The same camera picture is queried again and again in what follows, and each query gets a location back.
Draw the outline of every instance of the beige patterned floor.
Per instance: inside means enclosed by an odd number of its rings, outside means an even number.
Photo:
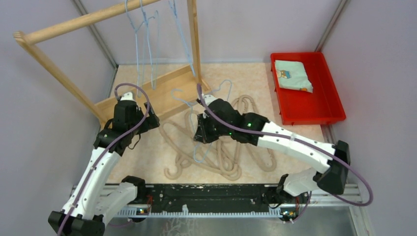
[[[181,65],[159,65],[158,74],[164,74],[179,66]],[[146,73],[149,74],[149,72],[150,68],[146,68]],[[202,64],[202,75],[212,89],[218,88],[223,80],[232,80],[233,87],[229,101],[243,94],[250,95],[254,98],[261,115],[268,117],[278,125],[282,125],[270,72],[270,63]],[[136,83],[136,78],[136,66],[120,66],[115,85],[121,82]],[[226,99],[228,89],[228,83],[224,83],[221,91],[215,92],[214,96]],[[194,106],[194,109],[199,112],[203,110],[199,105]],[[171,120],[184,126],[184,113],[173,116]],[[319,125],[284,126],[284,128],[310,139],[323,141],[323,134]],[[169,125],[166,126],[166,131],[183,150],[186,152],[193,151],[190,138]],[[233,145],[229,144],[227,146],[231,152],[234,151]],[[257,147],[255,149],[256,153],[260,154],[264,161],[270,164],[267,151]],[[309,168],[303,162],[275,151],[276,170],[264,172],[249,157],[247,150],[242,148],[239,160],[242,174],[236,181],[230,181],[220,174],[203,170],[196,165],[183,169],[182,175],[178,179],[169,180],[165,177],[164,169],[168,168],[171,173],[176,172],[176,154],[164,141],[158,129],[147,132],[142,135],[142,139],[133,150],[126,149],[123,157],[113,169],[108,182],[120,182],[126,175],[133,175],[145,179],[147,183],[276,183],[285,173],[296,173]],[[207,158],[216,163],[214,154],[209,154]]]

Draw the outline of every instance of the wooden clothes rack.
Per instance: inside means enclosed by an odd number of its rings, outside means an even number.
[[[131,11],[157,1],[160,0],[142,0],[141,5],[139,0],[128,0],[127,10]],[[155,90],[151,88],[150,82],[144,84],[142,87],[149,96],[154,111],[161,120],[188,108],[188,106],[183,102],[175,100],[171,97],[172,89],[180,89],[184,91],[179,94],[179,98],[185,101],[192,101],[197,98],[196,85],[198,83],[202,85],[204,92],[210,90],[208,84],[201,77],[196,0],[187,0],[187,7],[190,24],[191,49],[193,53],[193,66],[196,76],[193,76],[191,67],[187,65],[162,76],[158,76],[158,86]],[[16,42],[27,53],[29,53],[99,119],[101,127],[104,127],[106,121],[113,117],[114,106],[117,103],[117,100],[114,97],[111,97],[96,104],[91,102],[87,96],[82,93],[81,90],[76,87],[75,84],[57,67],[57,65],[55,65],[54,62],[36,46],[36,43],[40,43],[82,27],[104,21],[125,12],[125,4],[119,3],[72,20],[32,32],[30,34],[24,34],[22,31],[15,32],[13,34]],[[145,102],[145,98],[144,96],[141,96],[140,98],[136,98],[136,101],[138,105],[141,106]]]

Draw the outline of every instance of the wooden base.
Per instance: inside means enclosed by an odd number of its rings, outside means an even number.
[[[209,92],[211,90],[203,79],[202,87],[203,92]],[[144,84],[142,88],[148,95],[153,110],[160,120],[165,120],[188,108],[184,102],[175,100],[171,96],[171,91],[173,89],[179,89],[183,91],[174,92],[174,96],[177,98],[187,102],[192,102],[197,99],[197,82],[189,65],[181,67],[180,69],[169,72],[165,75],[159,76],[156,81],[155,90],[152,89],[150,82]],[[130,91],[136,94],[135,88],[130,89]],[[142,107],[143,111],[146,109],[144,106],[144,103],[146,102],[144,96],[136,96],[136,102],[138,103],[138,106]],[[114,107],[116,103],[117,100],[114,97],[111,97],[97,103],[96,106],[105,114],[108,119],[110,119],[114,116]]]

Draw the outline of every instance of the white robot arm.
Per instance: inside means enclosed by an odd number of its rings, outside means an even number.
[[[279,183],[282,202],[289,201],[301,193],[323,189],[331,194],[343,194],[348,170],[335,162],[332,155],[350,164],[349,146],[343,141],[337,145],[321,143],[288,131],[256,113],[240,114],[227,101],[212,95],[203,95],[204,104],[228,125],[252,133],[239,132],[221,124],[206,112],[198,115],[198,128],[194,140],[211,143],[220,136],[231,136],[240,143],[250,143],[264,148],[278,150],[298,160],[308,163],[312,168],[297,174],[284,175]],[[322,149],[330,155],[318,151]]]
[[[108,120],[104,129],[98,133],[89,164],[77,188],[61,211],[51,212],[48,222],[55,232],[64,223],[62,233],[65,235],[103,235],[105,227],[120,209],[134,200],[146,198],[145,192],[138,189],[144,180],[131,176],[123,179],[111,194],[100,197],[110,172],[131,144],[132,138],[136,135],[140,138],[140,134],[159,126],[159,118],[150,107],[149,116],[144,122],[108,149],[110,143],[134,128],[142,118],[144,114],[133,93],[125,93],[115,106],[114,118]]]

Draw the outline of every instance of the red plastic tray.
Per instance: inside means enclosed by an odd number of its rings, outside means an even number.
[[[313,93],[280,88],[275,60],[302,62],[308,80],[313,85]],[[322,53],[273,53],[271,64],[284,125],[334,124],[346,119],[339,94]]]

